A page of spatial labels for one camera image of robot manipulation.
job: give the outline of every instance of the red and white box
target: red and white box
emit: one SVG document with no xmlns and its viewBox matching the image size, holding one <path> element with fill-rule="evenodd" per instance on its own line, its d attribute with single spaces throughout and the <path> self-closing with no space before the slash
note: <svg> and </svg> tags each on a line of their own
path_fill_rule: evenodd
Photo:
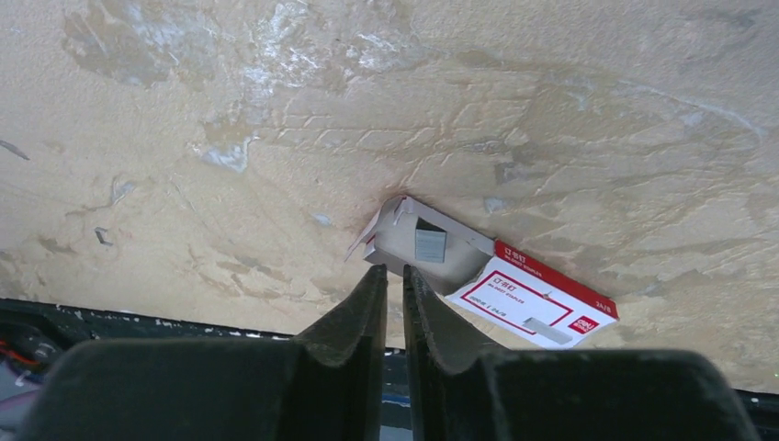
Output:
<svg viewBox="0 0 779 441">
<path fill-rule="evenodd" d="M 613 300 L 501 241 L 479 277 L 446 299 L 547 349 L 619 320 Z"/>
<path fill-rule="evenodd" d="M 446 232 L 443 262 L 418 261 L 418 220 Z M 578 344 L 619 320 L 615 303 L 501 241 L 494 241 L 419 200 L 387 200 L 349 247 L 402 275 L 416 266 L 438 294 L 546 349 Z"/>
</svg>

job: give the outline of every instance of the plaster surface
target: plaster surface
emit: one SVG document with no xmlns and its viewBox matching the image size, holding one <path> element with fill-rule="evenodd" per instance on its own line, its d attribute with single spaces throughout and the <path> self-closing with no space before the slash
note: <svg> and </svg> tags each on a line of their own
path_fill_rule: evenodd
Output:
<svg viewBox="0 0 779 441">
<path fill-rule="evenodd" d="M 0 7 L 3 296 L 296 333 L 408 192 L 779 392 L 775 2 Z"/>
</svg>

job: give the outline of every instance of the stain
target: stain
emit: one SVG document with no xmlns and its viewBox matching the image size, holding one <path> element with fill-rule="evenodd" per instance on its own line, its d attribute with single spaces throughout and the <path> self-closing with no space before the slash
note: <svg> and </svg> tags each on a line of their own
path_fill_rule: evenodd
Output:
<svg viewBox="0 0 779 441">
<path fill-rule="evenodd" d="M 29 161 L 29 156 L 27 156 L 24 152 L 21 151 L 21 149 L 19 149 L 18 147 L 16 147 L 16 145 L 10 142 L 0 140 L 0 147 L 3 147 L 4 149 L 24 159 L 25 161 Z"/>
<path fill-rule="evenodd" d="M 728 11 L 707 9 L 683 16 L 684 25 L 670 29 L 668 45 L 681 51 L 684 74 L 702 63 L 719 62 L 729 53 L 748 46 L 759 34 L 754 28 L 760 9 Z"/>
<path fill-rule="evenodd" d="M 246 288 L 243 286 L 243 282 L 238 278 L 237 274 L 230 275 L 230 280 L 232 280 L 235 283 L 238 289 L 240 289 L 243 292 L 246 291 Z"/>
<path fill-rule="evenodd" d="M 744 208 L 750 213 L 752 221 L 770 226 L 779 218 L 779 197 L 773 194 L 751 193 Z"/>
<path fill-rule="evenodd" d="M 327 7 L 282 2 L 245 20 L 240 28 L 213 30 L 238 36 L 229 44 L 217 41 L 224 82 L 240 96 L 203 123 L 204 141 L 190 142 L 203 161 L 236 173 L 247 168 L 249 145 L 270 119 L 271 99 L 280 92 L 315 88 L 342 94 L 356 78 L 409 70 L 437 57 L 413 34 L 410 11 L 396 0 Z"/>
<path fill-rule="evenodd" d="M 0 265 L 0 298 L 27 300 L 29 295 L 22 288 L 13 274 L 5 267 Z"/>
<path fill-rule="evenodd" d="M 260 264 L 260 262 L 253 257 L 248 257 L 245 255 L 236 255 L 234 256 L 234 258 L 244 266 L 247 266 L 252 269 L 256 269 L 257 271 L 265 274 L 268 277 L 273 278 L 274 280 L 278 280 L 279 282 L 289 283 L 292 281 L 291 278 L 286 277 L 284 273 L 282 273 L 281 271 L 270 268 L 268 266 L 264 266 Z"/>
<path fill-rule="evenodd" d="M 512 159 L 515 163 L 527 167 L 528 170 L 534 165 L 548 168 L 550 165 L 567 162 L 567 154 L 575 153 L 573 145 L 561 143 L 539 144 L 535 141 L 528 141 L 519 147 L 513 147 L 511 150 Z"/>
<path fill-rule="evenodd" d="M 754 18 L 761 13 L 761 9 L 748 9 L 745 11 L 727 11 L 725 9 L 707 9 L 700 14 L 699 18 L 709 21 L 718 21 L 726 23 L 734 28 L 744 30 L 755 25 Z"/>
<path fill-rule="evenodd" d="M 513 160 L 495 165 L 495 182 L 501 186 L 519 179 L 544 177 L 553 164 L 560 163 L 550 154 L 553 151 L 551 146 L 543 148 L 533 141 L 512 147 L 510 152 Z"/>
<path fill-rule="evenodd" d="M 477 69 L 502 69 L 504 62 L 486 51 L 462 51 L 455 54 L 455 59 L 463 65 Z"/>
<path fill-rule="evenodd" d="M 530 139 L 543 144 L 561 136 L 578 141 L 598 141 L 605 133 L 625 137 L 662 122 L 659 116 L 637 111 L 618 99 L 616 87 L 615 78 L 608 75 L 551 72 L 527 110 L 523 129 Z"/>
<path fill-rule="evenodd" d="M 223 297 L 229 297 L 229 298 L 236 298 L 241 297 L 241 293 L 236 291 L 234 287 L 231 287 L 230 285 L 219 282 L 218 280 L 215 280 L 211 277 L 206 276 L 205 274 L 202 274 L 198 272 L 198 276 L 206 282 L 209 286 L 215 288 L 218 292 L 223 294 Z"/>
<path fill-rule="evenodd" d="M 548 218 L 554 219 L 559 216 L 561 209 L 558 204 L 541 204 L 538 206 L 538 212 Z"/>
<path fill-rule="evenodd" d="M 275 299 L 280 299 L 284 296 L 282 296 L 281 294 L 275 291 L 265 290 L 258 297 L 264 300 L 275 300 Z"/>
<path fill-rule="evenodd" d="M 68 217 L 68 216 L 83 217 L 83 216 L 86 216 L 89 213 L 94 213 L 95 211 L 98 211 L 99 209 L 104 208 L 104 207 L 87 207 L 85 205 L 82 205 L 81 207 L 82 207 L 82 209 L 74 209 L 74 210 L 66 212 L 65 213 L 65 217 Z"/>
<path fill-rule="evenodd" d="M 350 292 L 348 290 L 338 289 L 338 288 L 317 287 L 317 289 L 324 297 L 330 298 L 333 301 L 342 301 L 346 299 L 347 297 L 349 297 L 349 292 Z"/>
<path fill-rule="evenodd" d="M 251 271 L 248 267 L 234 264 L 233 262 L 217 262 L 217 266 L 237 274 L 249 274 L 249 271 Z"/>
<path fill-rule="evenodd" d="M 616 333 L 622 339 L 623 342 L 630 344 L 634 342 L 640 342 L 643 339 L 643 335 L 636 332 L 635 329 L 624 325 L 616 326 Z"/>
<path fill-rule="evenodd" d="M 63 143 L 61 143 L 59 141 L 46 140 L 46 141 L 43 141 L 42 144 L 44 146 L 46 146 L 46 148 L 50 149 L 51 151 L 53 151 L 53 152 L 55 152 L 57 154 L 65 153 L 65 150 L 66 150 L 65 149 L 65 144 L 63 144 Z"/>
<path fill-rule="evenodd" d="M 43 248 L 46 248 L 48 251 L 55 254 L 76 255 L 76 251 L 74 251 L 70 245 L 61 246 L 57 243 L 55 239 L 39 236 L 38 243 L 40 243 L 40 246 L 42 246 Z"/>
<path fill-rule="evenodd" d="M 193 6 L 154 0 L 91 0 L 65 17 L 62 48 L 82 68 L 151 87 L 170 73 L 196 89 L 214 78 L 216 24 Z"/>
</svg>

